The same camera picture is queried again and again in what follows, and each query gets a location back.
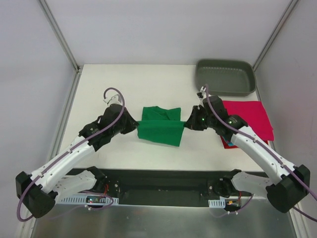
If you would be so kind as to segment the green t-shirt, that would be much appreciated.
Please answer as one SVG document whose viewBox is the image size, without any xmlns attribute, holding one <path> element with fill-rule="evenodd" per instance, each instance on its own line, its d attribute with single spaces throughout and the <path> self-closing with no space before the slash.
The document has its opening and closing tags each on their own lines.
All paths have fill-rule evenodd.
<svg viewBox="0 0 317 238">
<path fill-rule="evenodd" d="M 154 143 L 180 146 L 184 130 L 181 108 L 144 107 L 142 119 L 138 123 L 138 138 Z"/>
</svg>

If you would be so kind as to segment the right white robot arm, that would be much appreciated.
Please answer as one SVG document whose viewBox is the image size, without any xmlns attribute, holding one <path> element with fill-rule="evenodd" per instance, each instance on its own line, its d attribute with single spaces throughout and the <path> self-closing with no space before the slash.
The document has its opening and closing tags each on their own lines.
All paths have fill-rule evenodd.
<svg viewBox="0 0 317 238">
<path fill-rule="evenodd" d="M 271 149 L 238 115 L 229 115 L 218 96 L 198 93 L 200 104 L 193 106 L 184 126 L 195 131 L 212 128 L 216 134 L 244 151 L 266 173 L 267 178 L 234 170 L 223 183 L 227 195 L 240 190 L 265 197 L 279 212 L 287 213 L 309 193 L 310 170 L 295 166 Z"/>
</svg>

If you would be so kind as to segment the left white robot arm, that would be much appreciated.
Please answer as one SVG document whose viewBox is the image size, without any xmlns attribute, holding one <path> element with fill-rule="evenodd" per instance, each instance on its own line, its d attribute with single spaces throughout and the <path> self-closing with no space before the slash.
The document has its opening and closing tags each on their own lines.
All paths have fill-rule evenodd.
<svg viewBox="0 0 317 238">
<path fill-rule="evenodd" d="M 16 178 L 16 193 L 19 198 L 17 218 L 24 205 L 32 217 L 40 218 L 55 206 L 56 202 L 75 193 L 88 191 L 106 193 L 106 176 L 95 166 L 85 169 L 71 178 L 64 178 L 79 162 L 91 157 L 117 134 L 127 134 L 138 127 L 128 110 L 119 104 L 106 108 L 103 115 L 78 133 L 71 144 L 53 159 L 30 174 L 20 172 Z"/>
</svg>

